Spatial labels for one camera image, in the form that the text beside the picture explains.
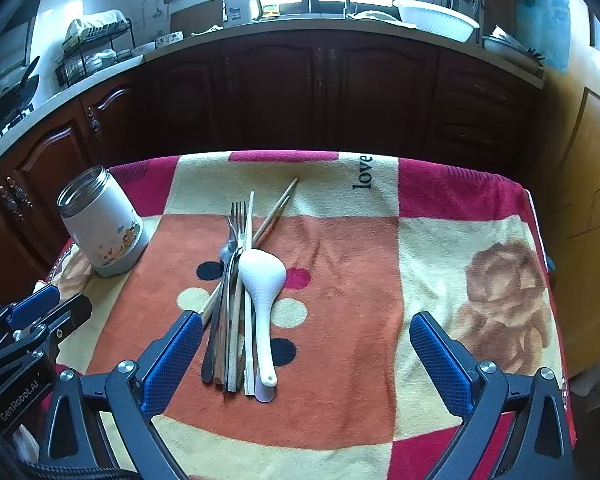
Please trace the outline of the white steel utensil jar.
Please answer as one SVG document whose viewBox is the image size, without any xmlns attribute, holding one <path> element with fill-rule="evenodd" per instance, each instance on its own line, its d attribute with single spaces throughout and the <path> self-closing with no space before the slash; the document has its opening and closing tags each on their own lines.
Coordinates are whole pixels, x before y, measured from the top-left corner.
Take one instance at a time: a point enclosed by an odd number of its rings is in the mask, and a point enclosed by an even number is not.
<svg viewBox="0 0 600 480">
<path fill-rule="evenodd" d="M 103 278 L 128 272 L 149 243 L 143 219 L 110 172 L 88 168 L 59 194 L 60 218 Z"/>
</svg>

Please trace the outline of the dark handled metal spoon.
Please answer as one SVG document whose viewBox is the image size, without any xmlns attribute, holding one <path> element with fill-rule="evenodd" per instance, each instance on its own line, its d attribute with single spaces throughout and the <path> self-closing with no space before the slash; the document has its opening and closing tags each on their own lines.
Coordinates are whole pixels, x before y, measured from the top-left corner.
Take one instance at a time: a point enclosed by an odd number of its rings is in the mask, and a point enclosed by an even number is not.
<svg viewBox="0 0 600 480">
<path fill-rule="evenodd" d="M 229 240 L 220 250 L 220 260 L 223 263 L 223 275 L 220 281 L 220 288 L 218 296 L 214 300 L 209 340 L 206 353 L 204 354 L 204 360 L 202 361 L 201 367 L 201 380 L 205 384 L 211 384 L 214 376 L 214 352 L 215 352 L 215 336 L 220 324 L 221 306 L 224 294 L 224 288 L 228 274 L 230 274 L 230 262 L 232 261 L 234 251 L 236 249 L 236 242 Z"/>
</svg>

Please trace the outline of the white plastic basin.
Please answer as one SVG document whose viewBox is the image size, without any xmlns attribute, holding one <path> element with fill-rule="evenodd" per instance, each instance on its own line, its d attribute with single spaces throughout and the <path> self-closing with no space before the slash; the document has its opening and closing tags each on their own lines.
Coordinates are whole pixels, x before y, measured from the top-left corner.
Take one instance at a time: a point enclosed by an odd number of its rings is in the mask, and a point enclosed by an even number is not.
<svg viewBox="0 0 600 480">
<path fill-rule="evenodd" d="M 398 9 L 403 23 L 458 42 L 467 42 L 480 28 L 473 18 L 445 6 L 418 0 L 394 0 L 393 5 Z"/>
</svg>

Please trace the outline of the colourful patterned towel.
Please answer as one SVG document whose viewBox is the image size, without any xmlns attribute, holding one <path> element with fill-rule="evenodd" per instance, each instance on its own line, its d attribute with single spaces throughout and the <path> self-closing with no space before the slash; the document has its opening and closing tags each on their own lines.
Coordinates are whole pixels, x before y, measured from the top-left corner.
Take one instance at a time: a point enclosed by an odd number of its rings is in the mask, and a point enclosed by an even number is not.
<svg viewBox="0 0 600 480">
<path fill-rule="evenodd" d="M 283 261 L 272 310 L 278 377 L 268 404 L 228 396 L 193 362 L 154 420 L 181 467 L 205 479 L 420 479 L 458 420 L 408 338 L 428 311 L 479 360 L 567 377 L 528 192 L 496 174 L 387 156 L 225 152 L 117 166 L 150 242 L 127 274 L 72 256 L 56 274 L 91 299 L 58 361 L 83 374 L 135 359 L 215 288 L 226 218 L 252 198 L 262 247 Z"/>
</svg>

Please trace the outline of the white electric kettle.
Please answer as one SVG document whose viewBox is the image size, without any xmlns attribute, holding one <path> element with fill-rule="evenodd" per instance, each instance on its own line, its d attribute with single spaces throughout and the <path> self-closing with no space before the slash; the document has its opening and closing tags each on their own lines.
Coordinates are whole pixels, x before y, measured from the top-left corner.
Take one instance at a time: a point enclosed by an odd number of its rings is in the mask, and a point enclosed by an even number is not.
<svg viewBox="0 0 600 480">
<path fill-rule="evenodd" d="M 263 16 L 261 0 L 224 0 L 226 27 L 242 26 L 259 21 Z"/>
</svg>

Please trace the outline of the black dish rack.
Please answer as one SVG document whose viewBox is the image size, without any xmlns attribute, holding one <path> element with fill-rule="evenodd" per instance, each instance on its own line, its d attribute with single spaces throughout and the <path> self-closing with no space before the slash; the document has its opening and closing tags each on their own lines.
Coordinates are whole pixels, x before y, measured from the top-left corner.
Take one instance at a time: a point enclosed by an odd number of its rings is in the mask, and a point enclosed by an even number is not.
<svg viewBox="0 0 600 480">
<path fill-rule="evenodd" d="M 120 10 L 87 14 L 72 20 L 61 43 L 55 75 L 65 89 L 132 56 L 132 22 Z"/>
</svg>

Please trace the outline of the white plastic rice spoon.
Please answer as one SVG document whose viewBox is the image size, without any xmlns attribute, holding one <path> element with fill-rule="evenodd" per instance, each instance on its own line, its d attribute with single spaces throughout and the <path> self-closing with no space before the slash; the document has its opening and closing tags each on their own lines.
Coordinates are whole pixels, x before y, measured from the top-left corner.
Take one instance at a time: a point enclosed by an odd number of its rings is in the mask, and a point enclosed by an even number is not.
<svg viewBox="0 0 600 480">
<path fill-rule="evenodd" d="M 243 252 L 240 263 L 248 263 L 252 279 L 251 299 L 256 320 L 257 380 L 256 399 L 270 403 L 275 398 L 277 375 L 271 347 L 271 311 L 275 299 L 286 282 L 286 268 L 282 260 L 261 249 L 252 248 L 250 257 Z"/>
</svg>

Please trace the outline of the dark wooden kitchen cabinets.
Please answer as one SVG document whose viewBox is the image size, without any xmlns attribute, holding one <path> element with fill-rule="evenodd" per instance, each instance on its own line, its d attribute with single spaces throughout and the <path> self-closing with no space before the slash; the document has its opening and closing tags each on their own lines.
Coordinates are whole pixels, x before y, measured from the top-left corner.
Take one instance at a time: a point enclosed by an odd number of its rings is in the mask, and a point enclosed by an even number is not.
<svg viewBox="0 0 600 480">
<path fill-rule="evenodd" d="M 542 87 L 493 55 L 379 32 L 227 34 L 115 68 L 0 140 L 0 304 L 68 240 L 56 200 L 81 171 L 229 150 L 392 155 L 519 178 Z"/>
</svg>

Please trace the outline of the black wok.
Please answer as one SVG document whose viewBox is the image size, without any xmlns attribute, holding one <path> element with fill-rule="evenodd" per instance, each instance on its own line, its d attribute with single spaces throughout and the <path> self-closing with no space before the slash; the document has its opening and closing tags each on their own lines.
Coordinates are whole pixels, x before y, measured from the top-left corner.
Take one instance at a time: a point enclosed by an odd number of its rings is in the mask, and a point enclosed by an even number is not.
<svg viewBox="0 0 600 480">
<path fill-rule="evenodd" d="M 32 102 L 40 80 L 38 74 L 32 75 L 32 73 L 39 60 L 40 57 L 36 56 L 26 68 L 18 84 L 0 96 L 0 132 Z"/>
</svg>

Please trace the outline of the brown wooden chopstick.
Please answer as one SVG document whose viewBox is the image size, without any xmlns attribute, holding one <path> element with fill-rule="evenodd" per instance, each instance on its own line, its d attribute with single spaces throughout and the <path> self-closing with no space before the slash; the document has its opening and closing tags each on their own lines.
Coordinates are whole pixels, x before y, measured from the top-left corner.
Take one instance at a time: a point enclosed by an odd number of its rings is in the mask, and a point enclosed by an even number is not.
<svg viewBox="0 0 600 480">
<path fill-rule="evenodd" d="M 272 226 L 274 221 L 282 214 L 282 211 L 284 210 L 286 203 L 288 203 L 291 193 L 294 192 L 294 189 L 296 188 L 298 182 L 299 179 L 294 178 L 294 180 L 290 182 L 290 185 L 287 186 L 285 192 L 283 192 L 283 194 L 279 197 L 272 210 L 268 213 L 268 215 L 263 220 L 262 224 L 259 226 L 259 229 L 257 230 L 256 234 L 253 235 L 253 244 L 257 245 L 260 243 L 261 240 L 264 240 L 265 233 L 268 232 L 270 226 Z M 210 297 L 207 299 L 206 303 L 199 311 L 203 326 L 207 326 L 207 324 L 210 321 L 216 300 L 218 300 L 219 296 L 221 295 L 220 290 L 221 284 L 216 285 Z"/>
</svg>

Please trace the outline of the silver metal fork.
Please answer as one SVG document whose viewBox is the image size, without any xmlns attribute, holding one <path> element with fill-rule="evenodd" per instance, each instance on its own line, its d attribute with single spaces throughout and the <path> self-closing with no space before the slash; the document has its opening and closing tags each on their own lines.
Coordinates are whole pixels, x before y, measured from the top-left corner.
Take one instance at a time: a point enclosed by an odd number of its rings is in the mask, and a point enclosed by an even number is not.
<svg viewBox="0 0 600 480">
<path fill-rule="evenodd" d="M 237 391 L 237 341 L 239 310 L 235 307 L 236 285 L 238 273 L 238 258 L 244 247 L 245 230 L 247 221 L 247 203 L 232 203 L 230 208 L 230 228 L 235 239 L 235 248 L 230 257 L 226 278 L 226 343 L 225 343 L 225 382 L 224 391 L 235 393 Z"/>
</svg>

